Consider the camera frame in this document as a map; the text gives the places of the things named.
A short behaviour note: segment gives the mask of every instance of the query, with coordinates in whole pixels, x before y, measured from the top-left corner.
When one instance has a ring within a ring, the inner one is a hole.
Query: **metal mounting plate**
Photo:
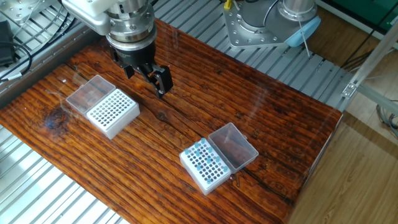
[[[45,8],[56,3],[56,0],[35,0],[31,1],[16,1],[16,0],[0,0],[0,11],[4,13],[8,18],[17,22],[23,23],[27,20],[29,14],[34,10],[31,17],[34,17],[39,12],[43,11]]]
[[[243,28],[243,20],[238,17],[239,11],[235,6],[223,11],[226,29],[231,46],[236,49],[256,49],[259,47],[287,46],[265,27],[256,30]]]

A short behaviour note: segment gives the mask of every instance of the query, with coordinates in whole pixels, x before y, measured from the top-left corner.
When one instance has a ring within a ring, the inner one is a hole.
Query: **grey slatted surface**
[[[349,73],[301,47],[232,49],[219,0],[160,0],[155,15],[189,35],[343,111]],[[127,223],[0,126],[0,223]]]

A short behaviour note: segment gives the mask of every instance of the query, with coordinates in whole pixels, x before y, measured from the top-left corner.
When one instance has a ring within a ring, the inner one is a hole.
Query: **metal frame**
[[[380,41],[380,44],[373,50],[370,56],[363,63],[361,68],[356,72],[354,77],[347,84],[341,96],[344,98],[351,98],[356,90],[359,90],[364,96],[373,100],[375,103],[381,105],[383,108],[389,110],[393,114],[398,114],[398,105],[391,100],[372,90],[370,87],[363,85],[362,82],[373,71],[383,57],[388,53],[391,47],[398,40],[398,22],[395,23],[390,31]]]

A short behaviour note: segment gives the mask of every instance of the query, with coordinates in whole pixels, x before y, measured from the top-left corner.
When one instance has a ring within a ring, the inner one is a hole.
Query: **wood grain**
[[[130,80],[105,40],[87,46],[0,114],[0,124],[131,223],[285,223],[341,113],[157,21],[162,100]],[[140,116],[107,139],[65,98],[100,74]],[[178,154],[233,122],[259,156],[207,197]]]

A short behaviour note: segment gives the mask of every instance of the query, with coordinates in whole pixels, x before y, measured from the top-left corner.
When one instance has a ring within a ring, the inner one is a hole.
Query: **black cable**
[[[27,73],[27,71],[29,71],[30,66],[32,66],[32,56],[30,55],[29,51],[24,46],[22,46],[21,44],[17,44],[17,43],[14,43],[14,42],[0,42],[0,45],[8,45],[8,46],[13,46],[13,47],[19,47],[24,52],[26,52],[26,55],[28,56],[28,59],[29,59],[29,63],[27,65],[27,67],[25,68],[25,70],[23,72],[21,72],[22,75],[25,75]],[[3,80],[3,78],[6,77],[7,75],[9,75],[9,73],[6,73],[5,75],[2,75],[0,77],[0,82],[9,81],[7,78]]]
[[[69,12],[67,13],[67,15],[65,16],[65,20],[62,22],[61,26],[57,29],[57,31],[55,33],[58,33],[62,27],[65,25],[65,23],[67,22],[68,18],[69,18]],[[36,51],[35,53],[33,53],[31,55],[31,58],[35,57],[37,54],[41,53],[43,50],[45,50],[52,42],[57,41],[59,38],[63,37],[63,35],[65,35],[69,29],[73,26],[73,23],[76,21],[75,18],[73,18],[73,20],[71,21],[70,25],[63,31],[62,35],[59,35],[58,37],[56,37],[53,40],[49,40],[40,50]],[[19,65],[15,66],[14,68],[10,69],[6,74],[4,74],[3,76],[0,77],[0,83],[4,82],[4,80],[1,80],[2,78],[6,77],[7,75],[9,75],[11,72],[15,71],[17,68],[19,68],[21,65],[25,64],[26,61],[28,59],[24,60],[23,62],[19,63]]]
[[[272,5],[269,7],[269,9],[267,11],[267,14],[266,14],[266,16],[264,18],[264,27],[266,26],[267,17],[269,15],[269,12],[271,12],[272,8],[276,5],[277,2],[278,2],[278,0],[274,1],[274,3],[272,3]]]
[[[150,4],[154,6],[159,0],[153,0]]]
[[[384,22],[384,20],[387,19],[388,15],[390,15],[390,14],[394,11],[394,9],[395,9],[397,6],[398,6],[398,2],[396,2],[396,3],[394,4],[394,6],[391,7],[391,9],[386,13],[386,15],[384,15],[384,17],[380,20],[380,22],[379,22],[376,26],[380,26],[381,23]],[[348,57],[348,59],[345,61],[345,63],[344,63],[341,67],[347,66],[347,65],[349,64],[349,61],[351,60],[351,58],[354,57],[354,55],[355,55],[356,53],[358,53],[358,51],[360,50],[360,48],[366,43],[366,41],[369,40],[369,38],[371,38],[371,36],[373,35],[373,33],[374,33],[375,31],[376,31],[376,30],[373,29],[372,32],[369,33],[369,35],[365,38],[365,40],[362,41],[361,45],[359,45],[359,47]]]

